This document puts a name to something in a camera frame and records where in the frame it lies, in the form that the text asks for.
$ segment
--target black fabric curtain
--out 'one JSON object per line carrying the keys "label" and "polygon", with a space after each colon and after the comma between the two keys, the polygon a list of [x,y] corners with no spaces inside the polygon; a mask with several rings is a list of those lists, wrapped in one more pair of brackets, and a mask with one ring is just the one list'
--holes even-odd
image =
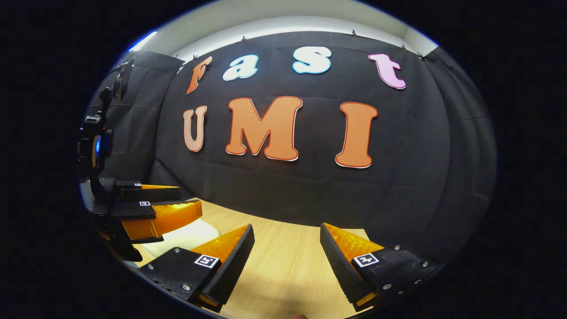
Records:
{"label": "black fabric curtain", "polygon": [[486,104],[466,72],[439,47],[423,62],[443,96],[451,148],[441,200],[412,245],[447,261],[474,234],[488,209],[497,148]]}
{"label": "black fabric curtain", "polygon": [[[121,57],[116,65],[131,58]],[[105,160],[101,177],[142,181],[155,158],[155,138],[167,88],[183,63],[164,54],[138,51],[128,90],[122,101],[113,100],[107,113],[107,127],[114,130],[112,155]],[[87,109],[94,115],[100,108],[99,92],[114,85],[118,72],[109,75],[96,89]]]}
{"label": "black fabric curtain", "polygon": [[[296,73],[293,52],[303,46],[330,49],[331,68]],[[401,66],[396,74],[407,83],[404,90],[381,80],[368,58],[376,53]],[[224,81],[229,63],[247,54],[259,56],[257,73]],[[209,56],[213,60],[197,89],[187,95],[193,68]],[[290,32],[219,48],[176,74],[181,63],[138,52],[125,100],[109,109],[115,146],[104,176],[180,186],[188,198],[273,220],[364,228],[376,243],[402,245],[439,263],[458,252],[480,223],[496,176],[492,124],[477,88],[441,48],[424,61],[374,39]],[[295,120],[298,160],[267,158],[267,140],[256,156],[249,149],[242,156],[227,154],[229,101],[250,98],[262,117],[278,96],[303,100]],[[373,163],[366,169],[335,162],[344,142],[345,102],[378,110],[369,145]],[[98,105],[95,96],[89,113]],[[204,145],[191,152],[183,112],[201,105],[208,108]],[[193,118],[193,136],[195,124]]]}

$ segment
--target wooden table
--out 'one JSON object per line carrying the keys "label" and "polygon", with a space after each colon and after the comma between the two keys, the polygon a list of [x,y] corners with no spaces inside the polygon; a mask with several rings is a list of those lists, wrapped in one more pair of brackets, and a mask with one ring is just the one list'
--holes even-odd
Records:
{"label": "wooden table", "polygon": [[[256,217],[202,201],[202,219],[226,234],[252,224],[255,244],[220,315],[230,319],[342,319],[357,312],[349,304],[319,242],[319,227]],[[368,239],[363,229],[346,229]],[[144,254],[139,266],[151,261]]]}

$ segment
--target white letter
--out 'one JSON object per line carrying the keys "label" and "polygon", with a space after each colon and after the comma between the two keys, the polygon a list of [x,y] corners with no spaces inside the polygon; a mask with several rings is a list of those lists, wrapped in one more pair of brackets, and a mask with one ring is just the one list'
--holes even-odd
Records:
{"label": "white letter", "polygon": [[232,81],[236,78],[249,78],[258,71],[258,69],[256,69],[256,62],[258,62],[258,56],[255,54],[239,57],[230,63],[231,68],[226,70],[222,79]]}
{"label": "white letter", "polygon": [[299,74],[319,74],[331,67],[331,50],[326,47],[302,47],[293,52],[293,57],[300,61],[292,64],[294,71]]}

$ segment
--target orange letter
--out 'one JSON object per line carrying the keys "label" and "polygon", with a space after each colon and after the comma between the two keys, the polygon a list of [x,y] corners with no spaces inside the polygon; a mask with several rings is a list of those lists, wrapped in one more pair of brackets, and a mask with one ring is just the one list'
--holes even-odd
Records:
{"label": "orange letter", "polygon": [[197,139],[191,138],[191,118],[193,117],[193,110],[183,112],[183,135],[185,136],[185,146],[192,152],[199,152],[203,147],[203,122],[205,121],[205,113],[207,112],[206,106],[199,106],[195,110],[197,114]]}
{"label": "orange letter", "polygon": [[297,160],[299,154],[293,147],[295,114],[302,105],[303,101],[299,98],[281,96],[272,102],[264,117],[260,119],[254,103],[249,98],[230,101],[232,127],[226,152],[233,155],[246,153],[246,146],[242,144],[244,134],[250,151],[257,155],[270,134],[270,143],[264,149],[266,157],[282,161]]}
{"label": "orange letter", "polygon": [[372,164],[368,143],[372,119],[378,116],[378,111],[362,103],[343,103],[341,111],[346,115],[345,143],[335,162],[344,167],[365,169]]}
{"label": "orange letter", "polygon": [[203,77],[203,74],[205,73],[206,66],[209,65],[212,60],[213,60],[213,57],[208,57],[208,58],[205,59],[205,61],[197,64],[197,66],[195,66],[193,68],[193,76],[191,77],[191,83],[189,83],[189,88],[187,89],[187,94],[195,91],[195,89],[199,85],[199,83],[197,83],[197,80],[200,80]]}

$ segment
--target orange translucent pad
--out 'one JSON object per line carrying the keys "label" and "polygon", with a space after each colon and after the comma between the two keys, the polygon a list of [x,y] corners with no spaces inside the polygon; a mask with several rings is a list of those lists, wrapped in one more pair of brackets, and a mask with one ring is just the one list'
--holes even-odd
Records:
{"label": "orange translucent pad", "polygon": [[384,247],[378,244],[362,237],[358,237],[355,234],[351,234],[338,227],[327,223],[323,224],[327,227],[327,230],[329,230],[329,233],[333,236],[333,239],[337,243],[338,248],[349,262],[351,262],[354,257],[384,249]]}
{"label": "orange translucent pad", "polygon": [[213,307],[217,307],[218,303],[209,299],[209,297],[205,296],[203,293],[199,294],[199,299],[201,299],[202,301],[208,303],[209,305],[213,306]]}
{"label": "orange translucent pad", "polygon": [[156,188],[177,188],[178,186],[161,186],[161,185],[142,185],[143,190],[154,190]]}
{"label": "orange translucent pad", "polygon": [[374,298],[376,298],[376,294],[373,293],[373,292],[371,292],[371,293],[369,293],[368,295],[362,297],[362,299],[358,300],[358,301],[356,302],[356,305],[360,307],[361,305],[365,304],[366,302],[368,302],[368,301],[370,301],[370,300],[372,300],[372,299],[374,299]]}
{"label": "orange translucent pad", "polygon": [[201,246],[195,247],[191,249],[191,251],[197,254],[217,257],[222,263],[224,263],[226,258],[228,258],[230,253],[232,253],[232,250],[234,250],[234,247],[244,234],[247,227],[248,225],[237,228],[230,233],[226,233],[216,239],[202,244]]}
{"label": "orange translucent pad", "polygon": [[155,219],[122,221],[131,240],[160,238],[163,234],[179,229],[203,216],[201,201],[151,207],[155,212]]}

